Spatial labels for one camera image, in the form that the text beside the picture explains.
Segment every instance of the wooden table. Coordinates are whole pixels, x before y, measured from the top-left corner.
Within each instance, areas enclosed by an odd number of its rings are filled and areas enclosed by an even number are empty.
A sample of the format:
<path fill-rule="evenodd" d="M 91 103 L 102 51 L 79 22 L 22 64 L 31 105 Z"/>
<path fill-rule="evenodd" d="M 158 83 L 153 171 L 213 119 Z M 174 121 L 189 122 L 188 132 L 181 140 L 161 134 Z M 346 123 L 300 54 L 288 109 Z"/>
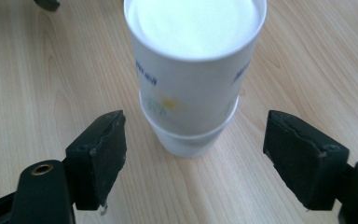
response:
<path fill-rule="evenodd" d="M 269 0 L 239 107 L 213 149 L 167 152 L 147 123 L 122 0 L 0 0 L 0 197 L 21 171 L 123 109 L 127 161 L 107 214 L 77 223 L 337 223 L 307 211 L 262 153 L 270 109 L 301 117 L 358 161 L 358 0 Z"/>

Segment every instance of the white paper cup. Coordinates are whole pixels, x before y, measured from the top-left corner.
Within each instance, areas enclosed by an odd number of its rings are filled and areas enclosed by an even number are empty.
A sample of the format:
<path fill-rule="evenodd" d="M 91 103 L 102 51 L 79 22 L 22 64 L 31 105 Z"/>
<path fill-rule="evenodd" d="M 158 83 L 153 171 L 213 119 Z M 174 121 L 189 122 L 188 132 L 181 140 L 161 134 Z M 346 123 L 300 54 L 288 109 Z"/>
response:
<path fill-rule="evenodd" d="M 235 113 L 241 82 L 266 17 L 267 1 L 253 0 L 254 30 L 236 40 L 237 45 L 221 53 L 199 57 L 172 53 L 148 39 L 142 28 L 145 21 L 140 7 L 150 7 L 142 4 L 153 5 L 153 1 L 124 2 L 141 107 L 167 150 L 182 157 L 198 156 L 211 147 Z M 170 15 L 157 19 L 168 20 L 166 17 Z"/>
<path fill-rule="evenodd" d="M 150 125 L 155 131 L 158 140 L 169 152 L 175 156 L 193 158 L 204 154 L 212 147 L 217 137 L 226 128 L 234 116 L 237 105 L 238 98 L 233 109 L 231 110 L 230 115 L 222 124 L 220 124 L 220 126 L 207 133 L 199 135 L 179 135 L 176 133 L 169 133 L 166 130 L 161 129 L 152 119 L 147 116 L 147 113 L 142 107 L 142 104 L 141 108 L 146 116 L 146 119 L 149 121 Z"/>

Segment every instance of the metal rivet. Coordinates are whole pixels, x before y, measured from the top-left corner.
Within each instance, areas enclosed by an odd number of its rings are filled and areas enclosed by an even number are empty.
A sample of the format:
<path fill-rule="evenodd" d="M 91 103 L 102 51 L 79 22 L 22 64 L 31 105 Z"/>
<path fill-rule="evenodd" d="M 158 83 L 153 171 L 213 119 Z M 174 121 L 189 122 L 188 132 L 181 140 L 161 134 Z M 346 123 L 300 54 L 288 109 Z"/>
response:
<path fill-rule="evenodd" d="M 31 172 L 32 175 L 45 175 L 54 168 L 51 164 L 41 164 L 36 166 Z"/>

